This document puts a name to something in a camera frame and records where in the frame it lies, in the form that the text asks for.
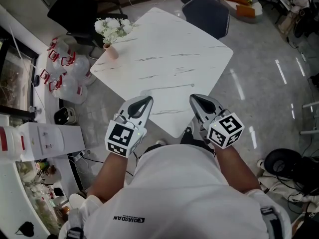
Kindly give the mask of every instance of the marble table top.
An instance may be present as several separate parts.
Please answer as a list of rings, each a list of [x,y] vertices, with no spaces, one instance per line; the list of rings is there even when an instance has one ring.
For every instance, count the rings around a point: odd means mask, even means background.
[[[124,100],[150,95],[150,119],[179,137],[194,117],[191,94],[209,95],[233,51],[196,26],[152,8],[113,46],[119,58],[104,53],[91,73]]]

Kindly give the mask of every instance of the tiled floor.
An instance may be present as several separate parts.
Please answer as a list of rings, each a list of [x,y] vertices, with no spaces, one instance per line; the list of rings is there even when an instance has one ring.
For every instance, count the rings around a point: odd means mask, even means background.
[[[135,21],[154,6],[151,3],[125,7],[123,11],[130,20]],[[185,19],[181,12],[182,5],[180,0],[167,0],[156,7]],[[258,24],[247,24],[231,17],[228,35],[221,41],[234,51],[234,55],[210,94],[224,107],[235,112],[245,124],[243,136],[235,147],[255,174],[259,171],[257,160],[273,149],[290,148],[303,152],[310,143],[310,136],[300,137],[299,131],[310,130],[315,124],[312,119],[315,111],[311,114],[310,109],[302,110],[302,104],[313,101],[307,78],[319,73],[319,58],[315,52],[315,48],[318,50],[315,45],[318,37],[313,34],[308,41],[295,40],[299,43],[299,50],[307,57],[305,63],[299,51],[293,49],[279,34],[274,26],[277,12],[270,8],[271,5],[264,8],[263,20]],[[88,157],[104,161],[107,156],[104,145],[107,126],[123,99],[98,79],[88,87],[88,91],[87,100],[74,107],[86,147],[91,150]],[[319,100],[315,88],[313,93]],[[178,139],[172,138],[151,121],[147,129],[148,135],[136,151],[138,155],[159,138],[178,143]],[[315,139],[307,154],[317,149]],[[85,187],[92,183],[102,166],[91,161],[88,161],[88,165],[88,173],[81,176]],[[84,172],[87,169],[83,160],[78,161],[78,166]],[[128,171],[133,173],[134,168],[135,158],[132,155]]]

